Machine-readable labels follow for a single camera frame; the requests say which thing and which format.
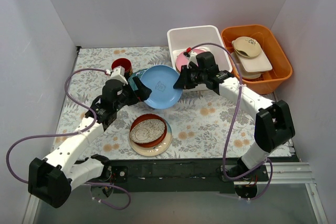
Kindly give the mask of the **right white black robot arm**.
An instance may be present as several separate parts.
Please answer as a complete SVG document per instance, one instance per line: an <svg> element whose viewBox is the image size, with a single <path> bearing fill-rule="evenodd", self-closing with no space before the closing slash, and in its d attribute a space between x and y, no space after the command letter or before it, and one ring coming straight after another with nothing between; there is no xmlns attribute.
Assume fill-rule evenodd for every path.
<svg viewBox="0 0 336 224"><path fill-rule="evenodd" d="M223 171L228 180L251 180L266 158L294 137L289 105L283 100L275 102L264 98L244 86L230 72L220 71L209 51L190 57L188 64L181 67L174 88L187 90L199 84L205 84L218 95L235 101L236 109L242 109L254 119L254 143L238 159L236 166Z"/></svg>

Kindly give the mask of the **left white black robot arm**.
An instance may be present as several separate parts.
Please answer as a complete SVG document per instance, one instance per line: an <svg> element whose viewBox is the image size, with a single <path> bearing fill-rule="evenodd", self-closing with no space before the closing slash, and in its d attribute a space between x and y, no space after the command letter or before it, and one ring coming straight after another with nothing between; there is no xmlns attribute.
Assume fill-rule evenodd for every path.
<svg viewBox="0 0 336 224"><path fill-rule="evenodd" d="M117 112L124 106L145 101L152 93L138 77L133 81L133 90L124 78L110 78L96 97L75 134L64 141L55 151L45 158L31 161L28 171L28 192L54 208L62 206L71 191L85 182L97 178L106 182L112 170L107 166L109 159L94 154L83 163L77 164L84 150L102 135L116 120Z"/></svg>

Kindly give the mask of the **pink plate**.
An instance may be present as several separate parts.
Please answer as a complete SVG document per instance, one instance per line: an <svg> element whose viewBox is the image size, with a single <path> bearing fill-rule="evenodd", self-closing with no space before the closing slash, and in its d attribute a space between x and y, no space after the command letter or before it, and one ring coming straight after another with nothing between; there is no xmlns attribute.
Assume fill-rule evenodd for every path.
<svg viewBox="0 0 336 224"><path fill-rule="evenodd" d="M197 56L203 52L209 51L207 47L198 47L189 52L190 56ZM180 53L175 61L175 66L178 72L181 72L181 67L188 64L188 57L184 55L184 52Z"/></svg>

